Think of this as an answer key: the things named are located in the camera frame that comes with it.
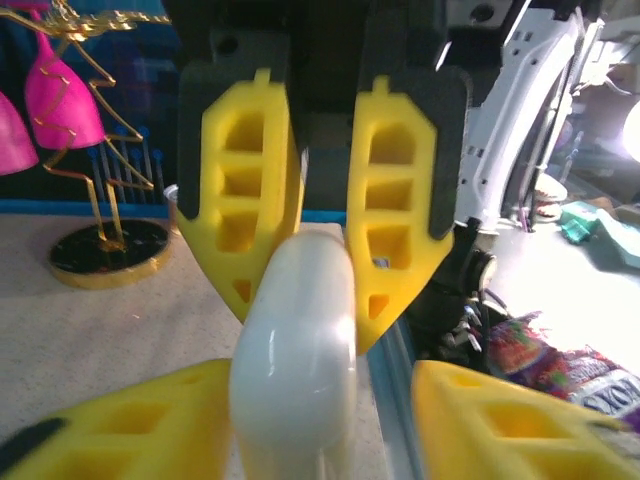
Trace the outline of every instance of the bright light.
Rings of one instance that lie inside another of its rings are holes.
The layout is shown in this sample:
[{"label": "bright light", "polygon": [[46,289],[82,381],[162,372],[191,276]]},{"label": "bright light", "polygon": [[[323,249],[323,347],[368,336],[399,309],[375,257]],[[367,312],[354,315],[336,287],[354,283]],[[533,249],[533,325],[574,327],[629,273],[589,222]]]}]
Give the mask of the bright light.
[{"label": "bright light", "polygon": [[631,109],[627,121],[624,122],[622,144],[629,155],[640,162],[640,102]]}]

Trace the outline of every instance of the screw hole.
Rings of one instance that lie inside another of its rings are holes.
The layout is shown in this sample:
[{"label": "screw hole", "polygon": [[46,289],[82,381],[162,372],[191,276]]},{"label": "screw hole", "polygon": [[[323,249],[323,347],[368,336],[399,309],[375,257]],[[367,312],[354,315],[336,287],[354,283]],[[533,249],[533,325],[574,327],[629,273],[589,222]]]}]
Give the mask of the screw hole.
[{"label": "screw hole", "polygon": [[475,23],[485,23],[493,18],[495,10],[487,3],[481,3],[471,11],[469,18]]},{"label": "screw hole", "polygon": [[216,52],[223,56],[229,56],[238,50],[238,39],[236,37],[224,37],[216,45]]}]

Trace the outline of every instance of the black round base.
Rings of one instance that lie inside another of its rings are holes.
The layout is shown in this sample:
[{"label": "black round base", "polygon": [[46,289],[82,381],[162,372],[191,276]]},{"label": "black round base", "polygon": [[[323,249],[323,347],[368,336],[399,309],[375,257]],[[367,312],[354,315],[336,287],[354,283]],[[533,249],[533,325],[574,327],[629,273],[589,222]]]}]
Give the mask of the black round base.
[{"label": "black round base", "polygon": [[[49,253],[53,274],[62,283],[88,289],[129,285],[153,275],[169,258],[169,233],[144,220],[122,220],[124,249],[105,248],[92,225],[62,238]],[[113,222],[104,223],[107,238],[116,238]]]}]

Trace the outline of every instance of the yellow foam pad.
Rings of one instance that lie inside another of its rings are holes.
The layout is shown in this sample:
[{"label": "yellow foam pad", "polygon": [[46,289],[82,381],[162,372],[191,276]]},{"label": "yellow foam pad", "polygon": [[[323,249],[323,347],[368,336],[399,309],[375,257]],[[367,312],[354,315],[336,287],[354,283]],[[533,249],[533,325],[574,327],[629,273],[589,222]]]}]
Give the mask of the yellow foam pad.
[{"label": "yellow foam pad", "polygon": [[[428,233],[437,131],[386,77],[358,94],[347,244],[356,284],[358,353],[365,353],[424,288],[453,238]],[[381,267],[375,261],[385,263]]]},{"label": "yellow foam pad", "polygon": [[640,475],[591,429],[610,417],[455,365],[421,361],[413,413],[432,480],[627,480]]},{"label": "yellow foam pad", "polygon": [[3,478],[222,480],[230,365],[202,363],[58,412],[67,425]]},{"label": "yellow foam pad", "polygon": [[297,231],[303,182],[285,85],[258,70],[202,115],[200,211],[177,222],[198,264],[244,321],[271,254]]}]

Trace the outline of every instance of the candy wrapper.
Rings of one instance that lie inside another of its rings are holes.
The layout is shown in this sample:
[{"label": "candy wrapper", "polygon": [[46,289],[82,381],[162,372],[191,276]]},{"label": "candy wrapper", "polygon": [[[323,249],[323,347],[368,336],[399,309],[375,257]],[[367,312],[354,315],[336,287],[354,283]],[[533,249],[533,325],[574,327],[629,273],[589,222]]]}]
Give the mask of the candy wrapper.
[{"label": "candy wrapper", "polygon": [[492,329],[493,364],[515,383],[624,420],[640,432],[640,379],[589,346],[561,346],[531,320]]}]

